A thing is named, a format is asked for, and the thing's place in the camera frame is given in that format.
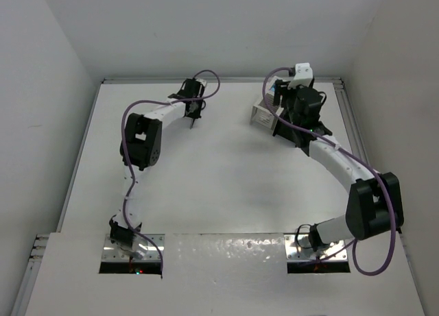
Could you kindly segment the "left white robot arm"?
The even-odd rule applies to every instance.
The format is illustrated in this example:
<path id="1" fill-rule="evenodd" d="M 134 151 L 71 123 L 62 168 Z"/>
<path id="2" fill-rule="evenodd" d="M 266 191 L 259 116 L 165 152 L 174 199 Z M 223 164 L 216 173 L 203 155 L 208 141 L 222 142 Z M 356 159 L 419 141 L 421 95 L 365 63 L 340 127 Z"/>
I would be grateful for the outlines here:
<path id="1" fill-rule="evenodd" d="M 132 250 L 137 239 L 145 238 L 140 233 L 141 210 L 133 202 L 133 190 L 147 170 L 158 162 L 163 130 L 183 117 L 192 121 L 199 119 L 206 87 L 203 79 L 187 78 L 180 90 L 165 100 L 139 100 L 124 111 L 120 146 L 125 171 L 124 197 L 121 208 L 110 219 L 110 239 L 124 248 Z"/>

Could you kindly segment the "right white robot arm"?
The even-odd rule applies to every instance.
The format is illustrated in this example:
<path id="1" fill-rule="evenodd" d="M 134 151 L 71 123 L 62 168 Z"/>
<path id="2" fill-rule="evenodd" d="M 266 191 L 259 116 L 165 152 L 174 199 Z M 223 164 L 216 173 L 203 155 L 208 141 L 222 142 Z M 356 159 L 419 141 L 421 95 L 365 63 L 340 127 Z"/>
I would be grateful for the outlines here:
<path id="1" fill-rule="evenodd" d="M 324 92 L 299 85 L 290 88 L 285 80 L 274 83 L 274 105 L 283 111 L 275 134 L 292 141 L 308 157 L 323 165 L 348 193 L 344 215 L 313 224 L 306 239 L 306 248 L 315 252 L 332 242 L 344 239 L 368 239 L 404 223 L 401 189 L 391 172 L 374 176 L 356 160 L 342 153 L 338 141 L 321 122 L 320 111 L 326 101 Z"/>

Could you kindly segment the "blue handled scissors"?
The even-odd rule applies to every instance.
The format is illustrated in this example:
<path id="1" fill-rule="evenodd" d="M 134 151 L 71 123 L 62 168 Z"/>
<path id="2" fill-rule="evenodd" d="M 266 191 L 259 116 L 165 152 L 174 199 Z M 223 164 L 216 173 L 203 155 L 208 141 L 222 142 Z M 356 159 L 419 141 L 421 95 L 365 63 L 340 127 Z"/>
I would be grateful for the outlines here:
<path id="1" fill-rule="evenodd" d="M 192 118 L 192 119 L 191 119 L 190 126 L 189 126 L 189 129 L 190 129 L 190 130 L 193 129 L 193 127 L 194 127 L 194 125 L 195 125 L 195 121 L 196 121 L 197 119 L 198 119 L 198 118 Z"/>

